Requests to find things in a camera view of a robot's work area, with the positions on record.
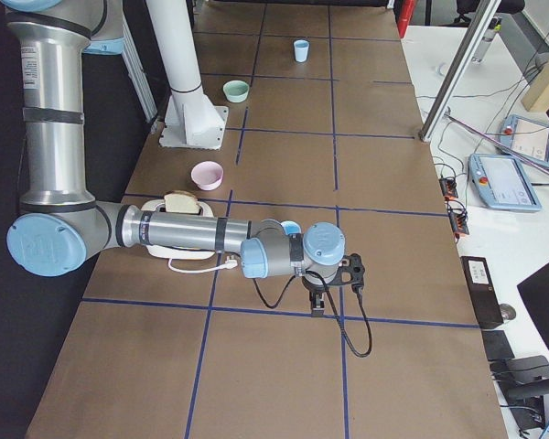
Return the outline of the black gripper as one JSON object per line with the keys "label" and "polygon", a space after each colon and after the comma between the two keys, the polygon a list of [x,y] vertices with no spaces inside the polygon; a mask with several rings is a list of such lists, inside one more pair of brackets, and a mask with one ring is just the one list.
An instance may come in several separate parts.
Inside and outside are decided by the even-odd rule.
{"label": "black gripper", "polygon": [[323,294],[328,292],[328,284],[319,273],[305,273],[302,283],[309,291],[310,315],[312,317],[323,317],[325,315],[325,301]]}

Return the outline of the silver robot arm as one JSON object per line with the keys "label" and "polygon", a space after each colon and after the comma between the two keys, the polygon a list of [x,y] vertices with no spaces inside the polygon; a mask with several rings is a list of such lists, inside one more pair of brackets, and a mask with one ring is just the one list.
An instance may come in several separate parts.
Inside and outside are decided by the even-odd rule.
{"label": "silver robot arm", "polygon": [[300,279],[311,311],[351,280],[353,260],[335,225],[203,217],[99,202],[87,190],[81,57],[124,47],[119,1],[8,1],[5,18],[21,48],[29,189],[6,242],[13,259],[40,276],[76,270],[107,249],[140,244],[171,251],[231,253],[253,280]]}

